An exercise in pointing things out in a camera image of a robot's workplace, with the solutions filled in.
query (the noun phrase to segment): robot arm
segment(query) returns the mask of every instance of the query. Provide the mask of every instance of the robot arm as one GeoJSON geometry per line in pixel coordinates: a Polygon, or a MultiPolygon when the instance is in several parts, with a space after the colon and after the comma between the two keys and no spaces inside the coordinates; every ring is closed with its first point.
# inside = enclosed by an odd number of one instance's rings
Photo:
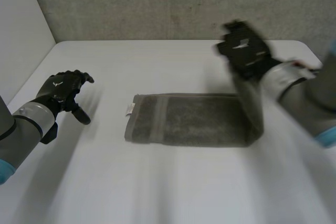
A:
{"type": "Polygon", "coordinates": [[[56,116],[71,111],[76,119],[89,124],[90,118],[75,102],[81,86],[93,78],[78,70],[51,76],[36,99],[27,102],[13,115],[0,97],[0,185],[5,183],[35,146],[50,143],[57,136],[56,116]]]}
{"type": "Polygon", "coordinates": [[[237,81],[258,82],[324,147],[336,144],[336,46],[319,71],[272,57],[264,40],[245,22],[225,24],[217,45],[237,81]]]}

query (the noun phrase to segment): gray wall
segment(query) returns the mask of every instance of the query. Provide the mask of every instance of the gray wall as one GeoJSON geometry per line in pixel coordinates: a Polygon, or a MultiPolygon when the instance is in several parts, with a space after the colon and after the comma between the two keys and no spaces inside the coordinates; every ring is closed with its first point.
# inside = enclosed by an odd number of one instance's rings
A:
{"type": "Polygon", "coordinates": [[[249,20],[267,38],[294,39],[323,56],[336,39],[335,0],[38,0],[57,42],[217,39],[249,20]]]}

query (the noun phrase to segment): black glove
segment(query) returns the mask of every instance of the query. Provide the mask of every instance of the black glove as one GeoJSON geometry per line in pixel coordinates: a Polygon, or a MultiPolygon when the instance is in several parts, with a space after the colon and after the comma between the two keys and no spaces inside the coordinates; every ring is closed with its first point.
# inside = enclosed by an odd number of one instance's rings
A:
{"type": "Polygon", "coordinates": [[[36,99],[32,102],[43,104],[54,114],[62,111],[71,111],[75,118],[82,124],[89,124],[90,117],[75,102],[75,96],[80,88],[86,82],[94,83],[93,78],[88,73],[82,73],[79,70],[74,72],[66,71],[50,76],[43,84],[36,99]]]}

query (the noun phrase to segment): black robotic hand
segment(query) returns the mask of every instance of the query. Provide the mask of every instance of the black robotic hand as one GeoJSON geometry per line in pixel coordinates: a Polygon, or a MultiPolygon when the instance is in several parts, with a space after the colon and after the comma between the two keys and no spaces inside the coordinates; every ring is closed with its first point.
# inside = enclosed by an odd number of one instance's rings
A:
{"type": "Polygon", "coordinates": [[[232,69],[243,79],[260,80],[270,68],[281,63],[272,57],[264,39],[246,22],[235,20],[224,27],[229,33],[217,44],[218,51],[226,56],[232,69]]]}
{"type": "MultiPolygon", "coordinates": [[[[73,72],[60,72],[55,76],[50,76],[43,84],[36,95],[37,102],[46,106],[56,116],[59,112],[71,111],[75,118],[82,124],[89,124],[90,117],[75,102],[75,96],[80,92],[80,88],[85,82],[94,83],[94,79],[88,73],[79,70],[73,72]]],[[[42,143],[49,143],[57,136],[58,126],[55,122],[53,127],[41,140],[42,143]]]]}

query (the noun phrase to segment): white wall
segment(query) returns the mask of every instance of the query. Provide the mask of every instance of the white wall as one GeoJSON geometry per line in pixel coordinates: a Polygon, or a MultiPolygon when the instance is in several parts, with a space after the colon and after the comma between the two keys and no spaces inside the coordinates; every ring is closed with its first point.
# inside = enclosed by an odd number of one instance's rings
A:
{"type": "Polygon", "coordinates": [[[54,45],[36,0],[0,0],[0,95],[6,104],[54,45]]]}

